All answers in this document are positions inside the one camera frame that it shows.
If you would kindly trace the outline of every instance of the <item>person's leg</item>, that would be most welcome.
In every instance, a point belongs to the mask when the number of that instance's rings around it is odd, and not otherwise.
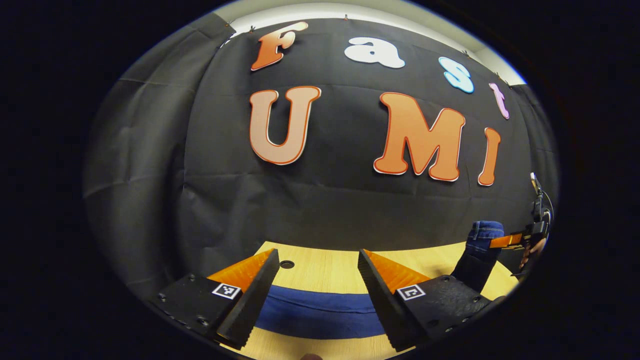
[[[504,228],[501,223],[496,221],[474,222],[467,236],[465,251],[451,276],[464,282],[473,290],[482,292],[501,252],[501,249],[489,248],[491,240],[502,236],[504,236]]]

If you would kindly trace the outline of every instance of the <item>black backdrop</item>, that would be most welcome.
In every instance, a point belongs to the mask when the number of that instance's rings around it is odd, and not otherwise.
[[[411,31],[361,20],[306,22],[283,60],[252,72],[258,39],[293,22],[218,48],[233,29],[210,13],[150,50],[110,91],[90,139],[84,197],[96,237],[137,295],[151,296],[185,272],[212,274],[251,256],[264,240],[406,250],[464,241],[478,220],[519,231],[531,221],[532,171],[557,203],[556,145],[528,86],[511,89],[459,50]],[[394,44],[406,65],[349,59],[344,49],[354,37]],[[469,70],[472,94],[446,81],[440,56]],[[501,87],[508,120],[489,83]],[[267,89],[283,94],[269,122],[271,140],[282,143],[290,108],[284,93],[302,85],[322,90],[304,153],[285,166],[261,160],[249,142],[249,97]],[[463,114],[457,181],[373,169],[387,136],[383,92],[414,97],[430,126],[442,108]],[[491,186],[477,183],[486,127],[502,138]],[[408,151],[404,157],[410,163]]]
[[[7,277],[9,357],[219,357],[149,313],[111,272],[81,196],[90,119],[104,94],[140,54],[212,3],[2,6],[11,30],[6,66],[19,75],[6,87],[14,120],[8,141],[16,150],[8,158],[16,197],[9,197],[15,206],[7,220],[9,233],[19,230],[7,254],[20,261]],[[637,169],[630,166],[634,117],[624,104],[633,94],[626,86],[637,52],[635,12],[625,4],[576,8],[544,0],[428,6],[505,54],[549,117],[564,120],[552,127],[570,184],[554,229],[563,242],[547,245],[536,271],[494,314],[428,356],[633,358],[637,331],[626,305],[636,260],[625,255],[633,254],[629,230],[638,220]]]

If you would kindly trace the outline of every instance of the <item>wooden table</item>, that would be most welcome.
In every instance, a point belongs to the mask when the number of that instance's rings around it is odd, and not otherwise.
[[[274,285],[326,293],[367,293],[357,268],[357,251],[311,249],[267,241],[256,253],[271,248],[278,249],[281,261],[291,260],[295,264],[291,269],[281,268]],[[451,274],[464,249],[465,243],[461,242],[376,253],[434,278]],[[496,263],[482,295],[493,300],[508,294],[518,284],[510,275],[507,268]],[[323,360],[383,360],[399,354],[391,347],[385,334],[360,339],[316,340],[281,335],[257,327],[253,328],[245,347],[240,351],[229,350],[258,360],[300,360],[306,353],[320,355]]]

